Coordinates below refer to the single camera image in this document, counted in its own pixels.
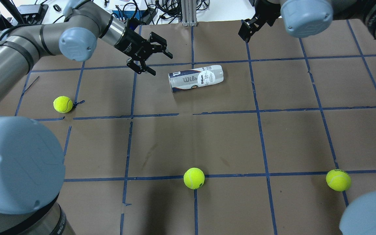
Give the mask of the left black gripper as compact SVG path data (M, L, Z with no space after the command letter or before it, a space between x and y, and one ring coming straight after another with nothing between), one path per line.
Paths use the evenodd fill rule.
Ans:
M150 73L156 75L156 71L145 64L145 61L155 53L163 53L168 58L173 59L173 54L167 49L167 41L155 32L151 32L149 39L133 31L131 28L125 28L123 35L115 43L114 48L129 56L127 66L137 74Z

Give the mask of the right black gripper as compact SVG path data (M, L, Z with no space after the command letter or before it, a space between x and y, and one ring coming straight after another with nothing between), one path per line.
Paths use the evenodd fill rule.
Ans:
M281 4L279 0L255 0L256 24L273 26L276 19L281 15Z

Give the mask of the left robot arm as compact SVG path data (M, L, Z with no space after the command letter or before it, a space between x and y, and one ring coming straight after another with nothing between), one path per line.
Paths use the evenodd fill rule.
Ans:
M92 0L69 0L63 22L17 25L0 36L0 235L73 235L58 197L66 176L71 118L85 62L98 44L128 56L125 75L156 72L154 53L173 58L156 33L119 20Z

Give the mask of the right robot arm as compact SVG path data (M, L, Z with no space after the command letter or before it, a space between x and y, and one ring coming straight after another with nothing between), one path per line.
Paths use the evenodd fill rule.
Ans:
M244 20L242 39L249 42L264 25L283 18L285 31L298 39L316 35L334 20L357 19L376 40L376 0L252 0L255 15ZM344 235L376 235L376 191L346 204L339 228Z

